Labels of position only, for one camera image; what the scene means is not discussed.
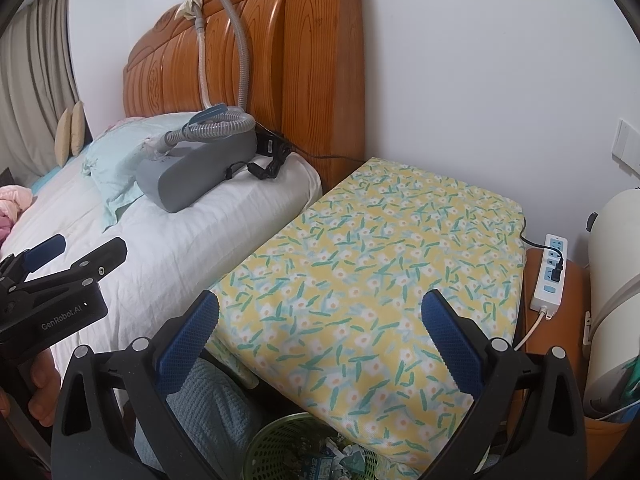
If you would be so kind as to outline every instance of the headboard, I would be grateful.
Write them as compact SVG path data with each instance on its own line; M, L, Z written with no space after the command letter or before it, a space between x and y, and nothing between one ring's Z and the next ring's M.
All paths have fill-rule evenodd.
M248 111L318 156L364 159L361 0L231 0L251 55ZM127 117L201 110L193 22L177 5L133 47L124 69ZM219 0L204 0L206 72L212 103L233 105L238 53ZM329 190L359 164L305 156Z

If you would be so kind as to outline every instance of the perforated plastic basket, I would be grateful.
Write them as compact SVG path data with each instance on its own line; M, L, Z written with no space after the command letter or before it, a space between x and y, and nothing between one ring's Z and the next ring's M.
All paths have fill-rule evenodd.
M242 480L292 480L293 473L284 465L285 453L310 434L335 436L336 432L309 413L287 415L262 428L249 444ZM353 480L377 480L374 473L378 456L368 449L364 455L366 471L353 475Z

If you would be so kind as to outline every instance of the curtain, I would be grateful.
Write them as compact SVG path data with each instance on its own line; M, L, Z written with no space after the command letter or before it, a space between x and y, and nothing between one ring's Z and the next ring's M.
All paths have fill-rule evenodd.
M58 119L78 101L68 0L35 0L0 38L0 170L30 186L56 165Z

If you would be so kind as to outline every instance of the pink bedding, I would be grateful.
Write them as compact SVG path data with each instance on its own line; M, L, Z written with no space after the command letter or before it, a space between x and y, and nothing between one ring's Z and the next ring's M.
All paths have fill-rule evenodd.
M8 237L20 214L32 201L33 194L27 187L0 187L0 245Z

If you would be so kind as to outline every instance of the brown leather box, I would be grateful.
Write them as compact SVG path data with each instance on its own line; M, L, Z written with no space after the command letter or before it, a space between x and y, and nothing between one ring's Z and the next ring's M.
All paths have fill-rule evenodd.
M538 271L542 262L540 249L527 251L527 264L522 285L522 302L516 329L516 341L532 327L538 313L529 308L538 280ZM524 344L523 350L533 354L545 354L552 346L561 346L574 370L580 393L584 392L588 362L582 356L582 330L584 313L590 309L591 291L589 273L573 262L566 263L562 304L551 320L544 320ZM507 431L513 431L520 409L522 392L516 392L507 421ZM628 424L613 424L584 418L587 430L587 470L590 478L605 462L619 444L628 428Z

